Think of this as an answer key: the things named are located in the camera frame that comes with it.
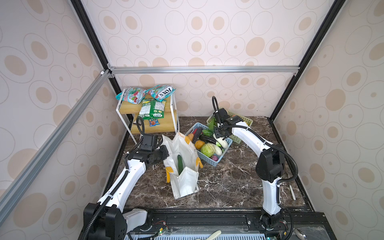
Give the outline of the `green leafy lettuce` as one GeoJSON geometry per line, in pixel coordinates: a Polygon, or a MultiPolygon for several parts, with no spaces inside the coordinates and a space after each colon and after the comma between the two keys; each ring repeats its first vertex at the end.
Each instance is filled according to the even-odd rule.
{"type": "Polygon", "coordinates": [[[202,130],[202,134],[203,134],[204,136],[207,136],[207,137],[212,137],[213,134],[214,134],[214,132],[211,131],[210,129],[203,129],[203,130],[202,130]]]}

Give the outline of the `white radish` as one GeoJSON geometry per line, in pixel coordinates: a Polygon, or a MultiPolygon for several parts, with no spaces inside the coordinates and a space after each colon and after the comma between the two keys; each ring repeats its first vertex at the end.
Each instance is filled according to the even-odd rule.
{"type": "Polygon", "coordinates": [[[215,134],[213,134],[213,137],[214,139],[220,144],[220,146],[223,148],[223,149],[227,149],[228,148],[228,142],[226,140],[224,140],[224,138],[219,138],[219,137],[216,137],[215,134]]]}

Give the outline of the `white grocery bag yellow handles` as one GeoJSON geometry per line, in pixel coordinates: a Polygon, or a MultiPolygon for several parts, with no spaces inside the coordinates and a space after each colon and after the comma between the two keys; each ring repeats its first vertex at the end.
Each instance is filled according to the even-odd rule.
{"type": "Polygon", "coordinates": [[[171,184],[174,198],[180,199],[197,193],[199,169],[203,168],[195,145],[189,137],[178,132],[173,139],[163,136],[163,145],[167,147],[169,157],[163,163],[166,168],[167,183],[171,184]],[[183,158],[184,169],[178,174],[177,156],[183,158]]]}

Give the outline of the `long green cucumber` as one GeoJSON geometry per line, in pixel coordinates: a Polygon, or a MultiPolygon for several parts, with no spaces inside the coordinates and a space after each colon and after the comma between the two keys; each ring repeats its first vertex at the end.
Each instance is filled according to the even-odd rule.
{"type": "Polygon", "coordinates": [[[181,173],[183,172],[183,169],[184,169],[184,163],[183,163],[182,156],[178,155],[177,160],[178,160],[178,174],[181,175],[181,173]]]}

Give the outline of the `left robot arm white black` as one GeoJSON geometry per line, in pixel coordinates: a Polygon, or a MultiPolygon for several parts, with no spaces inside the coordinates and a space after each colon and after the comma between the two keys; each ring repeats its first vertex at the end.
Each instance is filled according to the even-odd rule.
{"type": "Polygon", "coordinates": [[[169,156],[163,137],[143,134],[139,142],[124,156],[125,168],[110,189],[84,209],[84,226],[80,240],[130,240],[130,232],[147,222],[148,211],[133,209],[124,213],[133,188],[148,166],[169,156]]]}

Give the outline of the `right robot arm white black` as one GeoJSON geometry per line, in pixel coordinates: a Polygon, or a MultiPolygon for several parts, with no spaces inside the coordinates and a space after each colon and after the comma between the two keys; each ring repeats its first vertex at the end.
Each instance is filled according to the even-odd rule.
{"type": "Polygon", "coordinates": [[[258,157],[256,173],[263,183],[263,214],[262,226],[272,230],[283,217],[280,201],[280,185],[291,182],[298,176],[298,166],[294,159],[281,145],[274,145],[251,129],[239,116],[230,116],[223,108],[214,107],[213,116],[217,121],[214,127],[216,137],[226,138],[234,135],[251,148],[258,157]],[[292,177],[283,178],[285,160],[288,159],[295,166],[292,177]]]}

